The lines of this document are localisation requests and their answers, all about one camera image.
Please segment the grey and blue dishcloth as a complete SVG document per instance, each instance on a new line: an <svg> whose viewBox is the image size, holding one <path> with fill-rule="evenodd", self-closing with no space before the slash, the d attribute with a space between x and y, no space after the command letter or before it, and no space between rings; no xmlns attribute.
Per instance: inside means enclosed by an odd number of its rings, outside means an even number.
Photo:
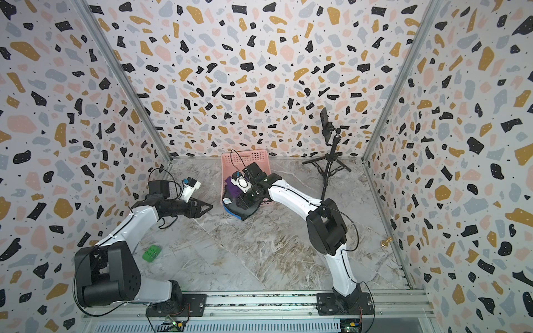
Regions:
<svg viewBox="0 0 533 333"><path fill-rule="evenodd" d="M241 221L244 221L251 216L251 211L248 208L239 206L239 198L223 197L222 204L227 213Z"/></svg>

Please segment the purple square dishcloth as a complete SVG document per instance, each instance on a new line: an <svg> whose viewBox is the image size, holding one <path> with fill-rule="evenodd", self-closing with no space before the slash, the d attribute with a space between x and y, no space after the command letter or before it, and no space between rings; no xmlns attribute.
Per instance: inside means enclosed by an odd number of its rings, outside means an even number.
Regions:
<svg viewBox="0 0 533 333"><path fill-rule="evenodd" d="M231 200L237 198L241 194L244 194L246 191L244 187L239 184L239 181L234 179L232 176L227 177L225 180L226 183L226 196Z"/></svg>

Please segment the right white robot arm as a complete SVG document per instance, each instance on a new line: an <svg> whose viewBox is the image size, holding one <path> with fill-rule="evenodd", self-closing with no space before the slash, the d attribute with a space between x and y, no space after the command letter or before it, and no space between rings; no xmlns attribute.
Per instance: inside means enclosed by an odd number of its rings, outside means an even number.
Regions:
<svg viewBox="0 0 533 333"><path fill-rule="evenodd" d="M240 187L237 181L230 181L225 185L222 204L226 212L244 221L265 201L282 204L295 212L305 221L312 246L326 258L336 307L344 313L352 310L362 299L362 290L349 263L348 228L336 202L308 196L274 173L247 180L246 184Z"/></svg>

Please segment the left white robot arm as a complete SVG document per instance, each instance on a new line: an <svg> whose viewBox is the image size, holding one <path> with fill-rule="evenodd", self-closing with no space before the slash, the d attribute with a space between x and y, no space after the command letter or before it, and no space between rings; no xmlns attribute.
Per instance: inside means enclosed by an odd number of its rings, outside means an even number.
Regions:
<svg viewBox="0 0 533 333"><path fill-rule="evenodd" d="M145 234L167 217L198 219L213 206L196 198L201 183L193 178L177 182L148 179L144 200L130 207L126 218L94 246L81 248L74 256L73 299L83 314L90 307L127 303L154 307L160 314L179 314L183 293L175 280L142 277L134 252Z"/></svg>

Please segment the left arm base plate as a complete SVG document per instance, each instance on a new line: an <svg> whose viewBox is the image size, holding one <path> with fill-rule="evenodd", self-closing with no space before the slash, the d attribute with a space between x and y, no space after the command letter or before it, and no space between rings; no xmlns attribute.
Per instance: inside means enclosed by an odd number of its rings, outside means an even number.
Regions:
<svg viewBox="0 0 533 333"><path fill-rule="evenodd" d="M207 294L185 294L179 301L170 300L150 305L145 314L149 318L202 317L207 297Z"/></svg>

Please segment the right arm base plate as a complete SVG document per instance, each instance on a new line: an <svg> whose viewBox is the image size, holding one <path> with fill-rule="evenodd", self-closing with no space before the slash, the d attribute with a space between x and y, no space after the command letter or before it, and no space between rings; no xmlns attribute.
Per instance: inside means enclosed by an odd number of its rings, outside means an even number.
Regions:
<svg viewBox="0 0 533 333"><path fill-rule="evenodd" d="M373 316L375 308L369 293L344 298L336 293L318 293L316 309L320 316Z"/></svg>

